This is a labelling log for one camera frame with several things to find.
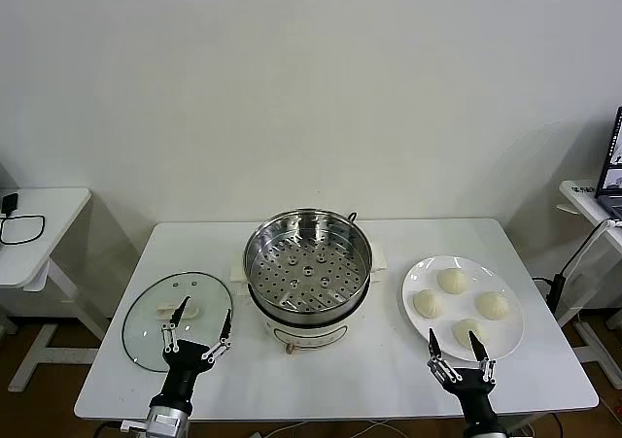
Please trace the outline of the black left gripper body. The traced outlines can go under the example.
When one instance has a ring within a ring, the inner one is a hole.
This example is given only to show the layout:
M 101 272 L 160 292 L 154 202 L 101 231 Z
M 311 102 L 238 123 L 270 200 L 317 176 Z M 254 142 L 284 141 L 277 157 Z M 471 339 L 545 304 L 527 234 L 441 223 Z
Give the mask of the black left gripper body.
M 201 373 L 213 367 L 207 359 L 202 358 L 210 348 L 187 340 L 179 340 L 177 346 L 178 351 L 163 353 L 169 370 L 160 393 L 151 399 L 150 406 L 191 412 L 191 398 L 196 379 Z

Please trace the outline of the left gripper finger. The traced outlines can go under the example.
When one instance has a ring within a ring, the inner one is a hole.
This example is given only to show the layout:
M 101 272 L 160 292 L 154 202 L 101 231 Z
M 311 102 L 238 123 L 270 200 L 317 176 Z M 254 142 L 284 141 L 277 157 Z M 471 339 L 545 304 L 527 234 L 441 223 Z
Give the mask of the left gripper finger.
M 179 326 L 189 300 L 190 297 L 186 296 L 180 306 L 173 311 L 169 322 L 162 326 L 161 332 L 164 351 L 166 353 L 177 353 L 179 351 L 177 327 Z
M 231 342 L 229 341 L 231 322 L 231 310 L 228 309 L 219 341 L 201 357 L 202 360 L 205 360 L 208 363 L 214 363 L 222 354 L 231 348 Z

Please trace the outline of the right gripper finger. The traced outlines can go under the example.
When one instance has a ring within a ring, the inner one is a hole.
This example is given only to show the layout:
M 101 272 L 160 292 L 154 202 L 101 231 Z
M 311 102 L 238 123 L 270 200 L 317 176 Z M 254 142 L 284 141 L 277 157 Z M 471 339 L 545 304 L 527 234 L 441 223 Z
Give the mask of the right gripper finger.
M 441 385 L 456 384 L 461 375 L 443 358 L 441 348 L 432 328 L 429 329 L 428 349 L 430 359 L 427 365 Z
M 483 381 L 493 385 L 496 382 L 494 378 L 496 362 L 488 356 L 484 344 L 478 339 L 472 330 L 468 332 L 468 336 L 473 353 L 479 364 L 479 369 L 483 373 Z

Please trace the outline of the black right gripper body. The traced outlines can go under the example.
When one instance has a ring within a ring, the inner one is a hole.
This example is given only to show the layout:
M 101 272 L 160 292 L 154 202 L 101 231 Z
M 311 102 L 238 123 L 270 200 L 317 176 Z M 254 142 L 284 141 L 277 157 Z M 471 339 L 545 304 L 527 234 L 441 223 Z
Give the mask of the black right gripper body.
M 489 401 L 489 394 L 495 386 L 484 381 L 484 373 L 480 369 L 457 368 L 455 372 L 461 376 L 460 380 L 452 382 L 444 379 L 441 385 L 458 398 L 466 425 L 499 427 L 498 416 Z

